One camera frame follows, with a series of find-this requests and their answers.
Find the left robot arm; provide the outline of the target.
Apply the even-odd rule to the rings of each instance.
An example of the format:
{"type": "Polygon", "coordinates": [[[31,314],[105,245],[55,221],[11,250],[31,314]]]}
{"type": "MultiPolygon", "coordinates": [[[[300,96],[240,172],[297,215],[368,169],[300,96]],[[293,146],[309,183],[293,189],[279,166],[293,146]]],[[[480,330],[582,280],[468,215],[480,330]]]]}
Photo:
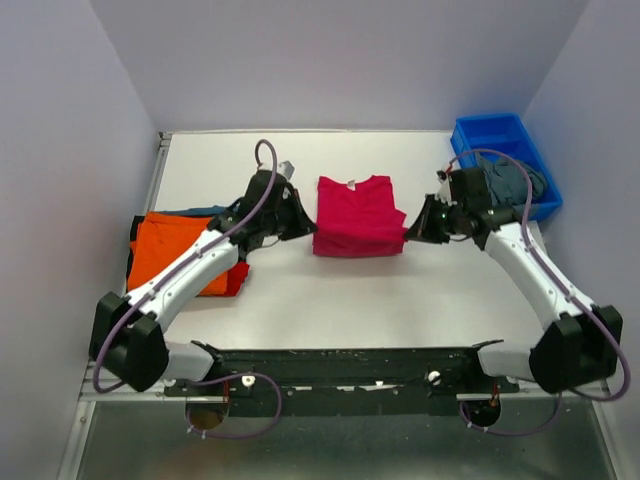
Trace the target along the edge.
{"type": "Polygon", "coordinates": [[[259,170],[231,209],[214,216],[181,255],[124,296],[98,302],[89,345],[92,381],[113,374],[119,386],[144,392],[161,380],[187,381],[201,395],[222,380],[221,357],[205,343],[171,343],[165,334],[183,308],[219,275],[230,271],[268,237],[288,241],[316,232],[288,174],[259,170]]]}

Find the magenta t shirt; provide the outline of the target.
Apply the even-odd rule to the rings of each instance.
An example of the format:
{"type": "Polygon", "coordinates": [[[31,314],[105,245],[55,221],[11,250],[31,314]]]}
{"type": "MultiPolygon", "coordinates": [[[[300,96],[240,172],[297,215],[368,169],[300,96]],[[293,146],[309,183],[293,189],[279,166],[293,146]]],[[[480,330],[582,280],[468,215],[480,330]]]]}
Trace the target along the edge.
{"type": "Polygon", "coordinates": [[[340,183],[321,176],[312,252],[334,258],[399,255],[404,250],[405,219],[396,208],[390,177],[340,183]]]}

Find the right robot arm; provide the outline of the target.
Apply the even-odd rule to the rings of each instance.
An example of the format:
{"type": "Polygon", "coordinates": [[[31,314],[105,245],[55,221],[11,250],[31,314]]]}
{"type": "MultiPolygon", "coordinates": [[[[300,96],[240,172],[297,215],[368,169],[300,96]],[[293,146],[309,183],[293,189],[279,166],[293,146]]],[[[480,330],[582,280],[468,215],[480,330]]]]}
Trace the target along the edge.
{"type": "Polygon", "coordinates": [[[496,377],[511,377],[556,394],[613,376],[622,363],[620,313],[597,305],[571,284],[534,240],[523,213],[493,205],[481,169],[440,171],[438,178],[439,192],[426,195],[405,239],[472,240],[508,274],[542,328],[532,346],[506,341],[479,346],[477,357],[460,367],[462,384],[480,392],[496,377]]]}

